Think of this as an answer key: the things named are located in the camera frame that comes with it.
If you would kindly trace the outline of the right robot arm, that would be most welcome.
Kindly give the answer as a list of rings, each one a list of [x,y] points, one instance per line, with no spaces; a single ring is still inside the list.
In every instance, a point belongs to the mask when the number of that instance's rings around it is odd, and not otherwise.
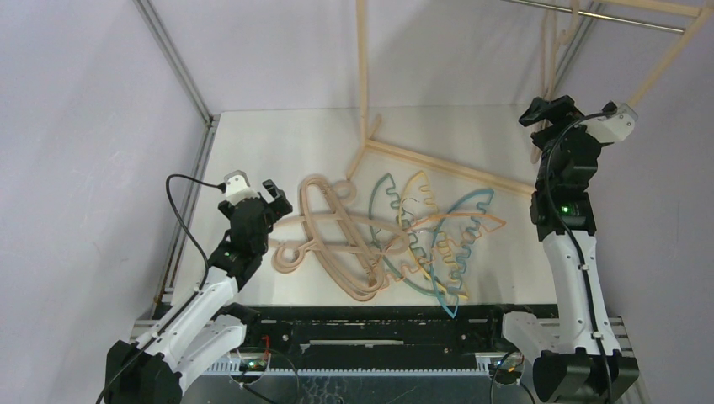
[[[548,403],[614,403],[637,380],[635,358],[623,354],[612,329],[596,263],[596,227],[586,191],[601,143],[587,116],[550,135],[531,198],[530,216],[551,267],[558,334],[535,316],[511,311],[487,326],[498,350],[513,349],[531,364],[538,399]]]

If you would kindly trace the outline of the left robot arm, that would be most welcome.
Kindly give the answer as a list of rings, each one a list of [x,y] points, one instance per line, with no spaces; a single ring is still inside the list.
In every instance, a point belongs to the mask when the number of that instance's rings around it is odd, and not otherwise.
[[[261,266],[274,225],[292,211],[272,180],[263,186],[271,201],[242,171],[217,184],[224,195],[218,210],[228,219],[228,230],[212,254],[200,253],[205,270],[191,294],[134,342],[110,348],[99,403],[179,403],[222,355],[261,344],[259,314],[235,298]]]

